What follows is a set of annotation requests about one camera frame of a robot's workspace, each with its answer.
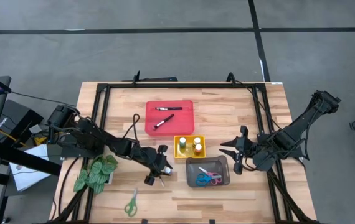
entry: wooden table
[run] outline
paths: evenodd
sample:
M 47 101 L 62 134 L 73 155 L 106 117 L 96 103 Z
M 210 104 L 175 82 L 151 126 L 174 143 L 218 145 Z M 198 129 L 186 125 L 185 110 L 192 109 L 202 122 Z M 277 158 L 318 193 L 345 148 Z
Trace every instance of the wooden table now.
M 77 104 L 82 116 L 90 116 L 92 113 L 96 86 L 97 82 L 82 83 Z M 266 83 L 266 86 L 273 119 L 280 126 L 288 125 L 291 123 L 291 115 L 283 85 Z M 94 196 L 90 223 L 138 223 L 143 218 L 148 219 L 149 223 L 207 223 L 209 219 L 215 219 L 216 223 L 274 223 L 265 172 L 243 170 L 242 175 L 236 175 L 233 172 L 234 162 L 228 157 L 229 185 L 190 188 L 186 183 L 184 161 L 174 160 L 173 138 L 151 137 L 144 131 L 145 107 L 149 100 L 192 100 L 195 120 L 193 134 L 205 136 L 207 157 L 221 155 L 219 149 L 223 147 L 219 144 L 239 135 L 240 125 L 246 125 L 249 129 L 249 138 L 256 141 L 258 125 L 253 98 L 244 88 L 112 89 L 105 130 L 115 136 L 122 136 L 132 124 L 133 114 L 138 113 L 141 119 L 136 126 L 140 144 L 156 149 L 160 144 L 167 145 L 169 149 L 166 154 L 173 166 L 173 174 L 163 178 L 165 187 L 162 187 L 158 180 L 153 186 L 149 186 L 143 182 L 149 173 L 147 168 L 133 161 L 118 158 L 119 164 L 112 184 L 106 185 L 100 195 Z M 99 120 L 102 109 L 99 108 L 98 111 Z M 264 126 L 267 127 L 265 112 L 262 111 L 262 114 Z M 105 154 L 111 154 L 111 152 L 105 149 Z M 62 165 L 55 193 L 57 204 L 62 179 L 72 161 L 73 159 L 68 159 Z M 292 159 L 284 160 L 282 163 L 289 193 L 305 214 L 315 219 L 316 215 L 303 167 Z M 67 178 L 62 208 L 67 206 L 74 195 L 73 185 L 80 172 L 81 164 L 82 159 L 73 166 Z M 138 212 L 133 218 L 129 218 L 123 209 L 131 200 L 135 187 L 138 188 L 136 201 Z M 284 218 L 282 199 L 279 194 L 278 198 L 280 213 Z M 79 219 L 83 218 L 86 199 L 87 192 L 82 197 Z

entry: black metal frame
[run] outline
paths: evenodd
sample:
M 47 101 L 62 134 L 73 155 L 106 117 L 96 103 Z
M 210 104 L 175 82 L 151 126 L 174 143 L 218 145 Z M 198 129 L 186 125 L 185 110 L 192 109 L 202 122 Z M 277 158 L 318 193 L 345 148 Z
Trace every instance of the black metal frame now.
M 102 109 L 102 114 L 100 116 L 100 128 L 105 127 L 105 120 L 107 117 L 107 111 L 108 111 L 108 102 L 110 99 L 110 93 L 111 89 L 113 88 L 250 88 L 253 93 L 253 100 L 255 104 L 255 112 L 257 115 L 257 123 L 259 127 L 259 133 L 264 133 L 264 127 L 263 127 L 263 121 L 262 121 L 262 114 L 261 114 L 261 109 L 260 105 L 258 103 L 258 94 L 257 90 L 261 92 L 262 94 L 262 100 L 263 100 L 263 105 L 266 109 L 266 113 L 270 115 L 270 106 L 268 103 L 268 98 L 267 98 L 267 91 L 266 91 L 266 86 L 264 83 L 243 83 L 243 84 L 238 84 L 235 81 L 235 78 L 232 74 L 229 74 L 227 77 L 227 82 L 226 83 L 174 83 L 174 82 L 168 82 L 168 83 L 137 83 L 139 80 L 138 74 L 134 76 L 133 81 L 131 83 L 101 83 L 97 85 L 97 90 L 96 90 L 96 96 L 95 96 L 95 103 L 93 106 L 93 111 L 92 111 L 92 119 L 95 121 L 97 118 L 97 111 L 98 111 L 98 106 L 100 103 L 100 95 L 102 91 L 105 91 L 105 97 L 104 97 L 104 102 L 103 102 L 103 109 Z M 267 116 L 267 124 L 268 124 L 268 129 L 269 132 L 274 132 L 274 127 L 273 123 L 271 120 L 271 116 Z M 276 168 L 277 168 L 277 176 L 279 178 L 279 181 L 282 185 L 282 187 L 286 190 L 286 183 L 284 179 L 284 173 L 283 173 L 283 167 L 281 164 L 280 160 L 276 161 Z M 275 184 L 272 182 L 272 180 L 268 177 L 268 186 L 270 190 L 270 197 L 271 197 L 271 202 L 272 202 L 272 207 L 273 207 L 273 216 L 275 219 L 276 223 L 281 223 L 284 222 L 285 220 L 281 219 L 280 216 L 280 211 L 278 208 L 278 201 L 277 201 L 277 195 L 276 195 L 276 190 L 275 190 Z M 84 220 L 89 220 L 90 219 L 90 211 L 92 209 L 92 200 L 93 200 L 93 190 L 89 189 L 88 193 L 88 198 L 87 198 L 87 204 L 85 207 L 85 214 L 84 214 Z M 285 208 L 285 215 L 286 215 L 286 220 L 287 221 L 293 221 L 292 213 L 290 210 L 289 205 L 285 200 L 283 200 L 284 203 L 284 208 Z M 76 220 L 78 217 L 78 208 L 79 204 L 75 207 L 73 211 L 72 218 L 73 220 Z

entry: gray floor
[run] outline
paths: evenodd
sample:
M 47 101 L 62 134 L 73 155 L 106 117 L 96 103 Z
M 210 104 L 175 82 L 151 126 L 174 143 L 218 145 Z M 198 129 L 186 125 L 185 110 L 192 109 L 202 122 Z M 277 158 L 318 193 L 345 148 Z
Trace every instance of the gray floor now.
M 256 0 L 260 27 L 355 27 L 354 1 Z M 251 27 L 239 0 L 0 0 L 0 29 Z M 355 223 L 355 32 L 262 34 L 272 81 L 283 82 L 293 117 L 311 94 L 342 99 L 310 132 L 306 163 L 318 220 Z M 14 91 L 76 103 L 83 81 L 177 76 L 180 80 L 263 79 L 254 35 L 0 35 L 0 76 Z M 45 117 L 54 104 L 10 95 Z M 45 222 L 57 178 L 11 197 L 13 223 Z

